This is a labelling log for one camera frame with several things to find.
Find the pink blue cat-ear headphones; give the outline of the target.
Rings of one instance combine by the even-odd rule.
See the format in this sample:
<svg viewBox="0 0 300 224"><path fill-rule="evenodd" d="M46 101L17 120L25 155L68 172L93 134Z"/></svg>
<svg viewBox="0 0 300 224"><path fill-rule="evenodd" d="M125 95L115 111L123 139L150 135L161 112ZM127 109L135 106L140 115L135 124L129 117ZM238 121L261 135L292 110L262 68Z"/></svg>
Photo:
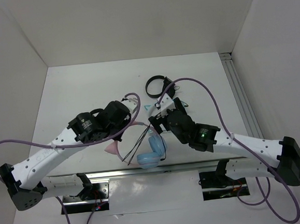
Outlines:
<svg viewBox="0 0 300 224"><path fill-rule="evenodd" d="M144 131L139 136L137 142L134 144L132 150L130 150L124 157L119 153L118 141L113 141L110 145L105 148L105 152L116 155L123 163L126 163L128 166L137 166L142 169L152 169L158 167L161 161L166 159L167 144L164 138L151 126L142 122L134 122L132 126L145 126ZM147 133L151 131L152 134L148 138L148 142L151 148L151 151L138 154L136 156L137 163L133 163L132 160L136 155L138 148L140 147L143 139Z"/></svg>

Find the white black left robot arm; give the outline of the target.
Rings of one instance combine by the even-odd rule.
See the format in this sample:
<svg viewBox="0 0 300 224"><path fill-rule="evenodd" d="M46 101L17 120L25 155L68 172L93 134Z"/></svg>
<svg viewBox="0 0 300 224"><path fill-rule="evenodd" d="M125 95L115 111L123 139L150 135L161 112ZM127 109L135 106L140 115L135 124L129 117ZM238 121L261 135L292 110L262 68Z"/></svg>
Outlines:
<svg viewBox="0 0 300 224"><path fill-rule="evenodd" d="M15 165L0 166L0 176L16 209L26 211L47 197L69 195L88 199L96 187L85 173L58 177L49 177L48 173L87 146L108 138L120 141L122 129L137 109L137 102L124 98L111 101L104 109L80 113L33 156Z"/></svg>

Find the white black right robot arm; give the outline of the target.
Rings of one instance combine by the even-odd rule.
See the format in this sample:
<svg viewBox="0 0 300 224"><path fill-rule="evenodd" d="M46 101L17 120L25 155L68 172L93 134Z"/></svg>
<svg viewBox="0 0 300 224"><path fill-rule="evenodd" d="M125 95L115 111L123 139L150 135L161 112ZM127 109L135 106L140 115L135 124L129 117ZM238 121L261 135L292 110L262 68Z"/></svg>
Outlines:
<svg viewBox="0 0 300 224"><path fill-rule="evenodd" d="M259 139L233 134L224 128L196 123L179 98L163 100L148 109L148 119L158 133L170 131L182 144L200 152L228 153L242 160L218 163L215 173L221 185L243 177L274 177L288 186L300 185L300 147L292 137Z"/></svg>

